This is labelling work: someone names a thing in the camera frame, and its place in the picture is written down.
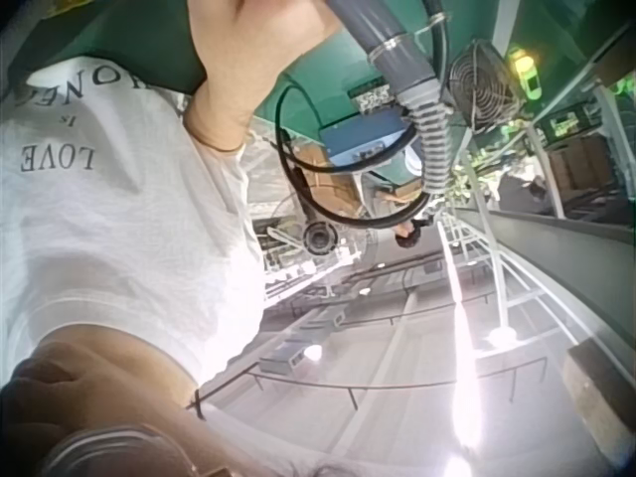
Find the fan grille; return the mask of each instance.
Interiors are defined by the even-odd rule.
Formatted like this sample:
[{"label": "fan grille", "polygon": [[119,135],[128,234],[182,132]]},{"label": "fan grille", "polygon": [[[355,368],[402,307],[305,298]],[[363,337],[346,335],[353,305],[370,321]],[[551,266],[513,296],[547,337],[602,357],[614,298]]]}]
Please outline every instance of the fan grille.
[{"label": "fan grille", "polygon": [[450,90],[475,133],[512,119],[523,106],[503,60],[489,44],[472,43],[453,63]]}]

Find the bright light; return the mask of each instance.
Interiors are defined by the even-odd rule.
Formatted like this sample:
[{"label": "bright light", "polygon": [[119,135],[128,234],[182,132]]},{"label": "bright light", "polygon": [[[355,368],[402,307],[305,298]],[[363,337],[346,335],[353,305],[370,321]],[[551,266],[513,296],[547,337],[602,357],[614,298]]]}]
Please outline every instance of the bright light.
[{"label": "bright light", "polygon": [[472,475],[470,464],[456,456],[450,458],[444,470],[444,477],[472,477]]},{"label": "bright light", "polygon": [[314,263],[312,260],[303,262],[302,265],[300,265],[300,268],[302,268],[302,271],[304,271],[308,275],[314,275],[318,271],[318,268],[316,268],[316,263]]},{"label": "bright light", "polygon": [[455,435],[462,446],[475,448],[481,438],[481,398],[479,396],[479,383],[475,368],[475,352],[468,317],[462,304],[463,296],[457,268],[452,251],[448,246],[448,239],[441,222],[437,223],[437,229],[444,250],[446,268],[450,289],[455,302],[455,366],[457,384],[453,396],[453,426]]},{"label": "bright light", "polygon": [[515,70],[517,70],[517,73],[519,75],[531,72],[534,67],[535,60],[533,60],[533,57],[529,57],[528,55],[515,60]]},{"label": "bright light", "polygon": [[517,345],[517,331],[509,326],[495,328],[488,335],[488,341],[498,350],[510,350]]},{"label": "bright light", "polygon": [[320,361],[320,359],[322,358],[322,346],[311,345],[310,347],[305,348],[303,354],[305,355],[305,358],[311,361]]}]

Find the cardboard box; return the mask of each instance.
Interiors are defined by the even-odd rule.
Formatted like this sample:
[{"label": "cardboard box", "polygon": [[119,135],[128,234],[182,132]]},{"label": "cardboard box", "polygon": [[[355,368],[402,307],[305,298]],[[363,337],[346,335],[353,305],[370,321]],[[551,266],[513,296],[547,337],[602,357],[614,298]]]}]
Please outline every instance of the cardboard box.
[{"label": "cardboard box", "polygon": [[636,445],[634,389],[592,339],[567,351],[563,382],[601,453],[623,467]]}]

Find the metal railing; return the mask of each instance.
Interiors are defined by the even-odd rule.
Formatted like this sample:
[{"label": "metal railing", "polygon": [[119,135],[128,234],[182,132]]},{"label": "metal railing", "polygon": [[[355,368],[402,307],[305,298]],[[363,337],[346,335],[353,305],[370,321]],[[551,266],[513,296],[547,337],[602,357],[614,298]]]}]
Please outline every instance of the metal railing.
[{"label": "metal railing", "polygon": [[[482,298],[484,298],[484,301],[486,303],[488,303],[488,297],[490,295],[494,295],[496,293],[495,290],[489,291],[488,293],[483,293],[481,295],[477,295],[477,296],[473,296],[471,298],[467,298],[464,300],[464,303],[470,303],[473,301],[477,301],[477,300],[481,300]],[[424,313],[429,313],[432,311],[439,311],[439,310],[443,310],[445,308],[452,308],[455,306],[455,303],[444,303],[443,305],[438,305],[438,306],[433,306],[431,308],[425,308],[423,310],[417,310],[417,311],[411,311],[409,313],[400,313],[397,315],[390,315],[390,316],[383,316],[381,318],[370,318],[368,320],[356,320],[356,321],[351,321],[351,322],[347,322],[345,321],[344,323],[340,324],[340,327],[344,327],[344,326],[356,326],[356,325],[360,325],[360,324],[365,324],[365,323],[376,323],[379,321],[390,321],[391,325],[393,326],[395,321],[403,318],[405,316],[416,316],[416,315],[420,315],[420,314],[424,314]]]},{"label": "metal railing", "polygon": [[[530,360],[530,361],[527,361],[525,363],[522,363],[521,365],[512,366],[512,367],[509,367],[509,368],[505,368],[503,370],[498,370],[498,371],[494,371],[494,372],[491,372],[491,373],[486,373],[484,375],[478,376],[477,379],[485,380],[485,379],[488,379],[488,378],[494,378],[496,376],[501,376],[501,375],[505,375],[505,374],[508,374],[508,373],[512,373],[513,378],[511,380],[511,391],[510,391],[509,401],[510,402],[514,402],[515,395],[516,395],[516,390],[517,390],[517,372],[518,372],[518,370],[522,369],[522,368],[527,368],[527,367],[535,365],[537,363],[543,363],[541,377],[540,377],[540,380],[539,380],[539,383],[542,384],[544,382],[545,378],[546,378],[546,372],[548,370],[548,358],[546,358],[546,357],[537,358],[535,360]],[[271,381],[271,382],[275,382],[275,383],[283,383],[283,384],[292,385],[292,386],[299,386],[299,387],[303,387],[303,388],[347,391],[347,394],[349,395],[349,399],[351,400],[351,403],[352,403],[352,405],[354,407],[354,410],[358,410],[358,408],[359,408],[358,401],[356,400],[356,397],[354,395],[354,391],[367,392],[367,391],[422,390],[422,389],[431,389],[431,388],[441,388],[441,387],[445,387],[445,386],[453,386],[453,385],[455,385],[457,383],[456,380],[448,380],[448,381],[440,381],[440,382],[435,382],[435,383],[420,383],[420,384],[412,384],[412,385],[387,385],[387,386],[330,385],[330,384],[327,384],[327,383],[311,383],[311,382],[305,382],[305,381],[289,380],[287,378],[280,378],[280,377],[277,377],[277,376],[266,375],[266,374],[263,374],[263,373],[253,373],[251,370],[255,366],[256,366],[256,364],[254,364],[253,366],[251,366],[248,369],[244,370],[242,373],[236,375],[231,381],[228,381],[224,385],[222,385],[222,386],[216,388],[215,390],[212,390],[209,393],[205,394],[203,397],[200,398],[200,400],[201,401],[205,401],[206,399],[211,398],[212,396],[216,395],[217,393],[219,393],[220,391],[224,390],[229,385],[231,385],[232,383],[237,381],[242,376],[251,376],[251,377],[253,377],[254,381],[256,382],[256,385],[263,392],[264,392],[264,387],[262,385],[262,381]],[[194,403],[190,404],[189,408],[194,407],[194,406],[195,406]]]}]

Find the handrail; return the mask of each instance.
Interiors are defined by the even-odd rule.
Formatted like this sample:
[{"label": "handrail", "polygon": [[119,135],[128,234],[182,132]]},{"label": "handrail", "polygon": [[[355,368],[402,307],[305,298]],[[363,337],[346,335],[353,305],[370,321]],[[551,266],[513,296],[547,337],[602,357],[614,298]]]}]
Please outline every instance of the handrail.
[{"label": "handrail", "polygon": [[[499,375],[504,375],[510,371],[517,371],[520,368],[525,368],[527,366],[531,366],[534,365],[536,363],[540,363],[543,362],[545,364],[545,366],[548,364],[548,358],[546,357],[542,357],[542,358],[537,358],[535,360],[531,360],[531,361],[527,361],[525,363],[522,363],[521,365],[517,365],[517,366],[512,366],[510,368],[506,368],[504,370],[499,370],[499,371],[494,371],[492,373],[487,373],[485,375],[480,375],[477,377],[478,380],[485,380],[487,378],[492,378],[494,376],[499,376]],[[278,378],[275,376],[271,376],[271,375],[264,375],[261,373],[252,373],[252,372],[246,372],[246,375],[249,376],[253,376],[255,378],[261,379],[261,380],[266,380],[266,381],[275,381],[278,383],[285,383],[288,385],[295,385],[295,386],[303,386],[306,388],[322,388],[322,389],[328,389],[328,390],[355,390],[355,391],[400,391],[400,390],[417,390],[417,389],[424,389],[424,388],[439,388],[442,386],[452,386],[455,385],[457,383],[456,380],[452,380],[452,381],[440,381],[437,383],[423,383],[423,384],[416,384],[416,385],[391,385],[391,386],[347,386],[347,385],[327,385],[324,383],[308,383],[305,381],[294,381],[294,380],[287,380],[285,378]]]},{"label": "handrail", "polygon": [[[484,294],[481,294],[481,295],[473,296],[472,298],[468,298],[468,299],[464,300],[463,302],[464,303],[469,303],[471,301],[476,301],[476,300],[479,300],[481,298],[485,298],[487,296],[493,295],[495,293],[496,293],[495,290],[489,291],[488,293],[484,293]],[[404,316],[413,316],[413,315],[418,315],[420,313],[428,313],[430,311],[443,310],[444,308],[450,308],[450,307],[453,307],[453,306],[455,306],[455,302],[444,303],[443,305],[433,306],[432,308],[425,308],[423,310],[411,311],[409,313],[399,313],[397,315],[383,316],[381,318],[370,318],[368,320],[358,320],[358,321],[352,321],[352,322],[349,322],[349,323],[347,321],[345,321],[344,323],[340,324],[340,328],[342,328],[343,326],[354,326],[354,325],[358,325],[360,323],[375,323],[375,322],[378,322],[378,321],[386,321],[386,320],[393,321],[393,320],[396,320],[397,318],[402,318]]]}]

